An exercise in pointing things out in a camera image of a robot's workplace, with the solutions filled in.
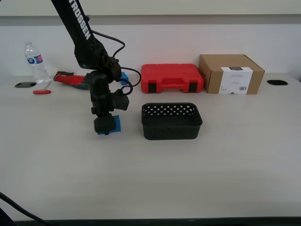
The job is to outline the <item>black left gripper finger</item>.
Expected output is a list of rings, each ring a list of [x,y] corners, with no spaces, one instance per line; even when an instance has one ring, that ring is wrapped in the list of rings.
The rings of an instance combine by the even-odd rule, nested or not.
[[[94,120],[94,128],[97,134],[108,135],[117,131],[117,123],[113,116],[99,117]]]

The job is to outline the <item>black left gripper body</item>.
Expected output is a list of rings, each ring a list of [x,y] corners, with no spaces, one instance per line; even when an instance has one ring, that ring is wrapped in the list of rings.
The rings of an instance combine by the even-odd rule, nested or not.
[[[112,116],[111,112],[114,111],[112,93],[105,95],[93,95],[90,94],[92,108],[92,114],[98,118]]]

